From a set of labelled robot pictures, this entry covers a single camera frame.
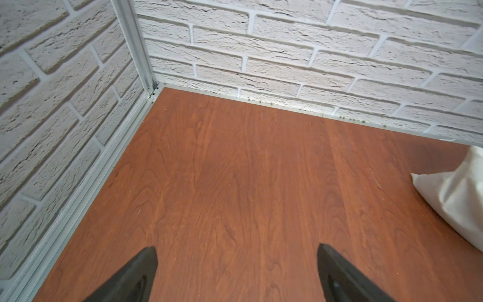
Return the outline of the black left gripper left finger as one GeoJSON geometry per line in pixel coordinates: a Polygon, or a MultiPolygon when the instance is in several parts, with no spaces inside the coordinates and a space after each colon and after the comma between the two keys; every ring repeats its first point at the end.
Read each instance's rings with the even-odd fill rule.
{"type": "Polygon", "coordinates": [[[157,267],[155,247],[146,247],[84,301],[149,301],[157,267]]]}

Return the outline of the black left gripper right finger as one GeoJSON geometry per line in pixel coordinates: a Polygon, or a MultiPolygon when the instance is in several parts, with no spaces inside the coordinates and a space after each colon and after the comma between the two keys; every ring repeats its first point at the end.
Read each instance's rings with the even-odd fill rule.
{"type": "Polygon", "coordinates": [[[393,301],[331,245],[319,244],[317,266],[326,301],[393,301]]]}

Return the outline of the cream cloth soil bag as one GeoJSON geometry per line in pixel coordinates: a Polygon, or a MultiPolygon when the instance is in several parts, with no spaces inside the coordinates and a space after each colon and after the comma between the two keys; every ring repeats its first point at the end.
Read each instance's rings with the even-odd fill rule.
{"type": "Polygon", "coordinates": [[[482,250],[482,148],[471,146],[452,172],[411,174],[424,200],[459,235],[482,250]]]}

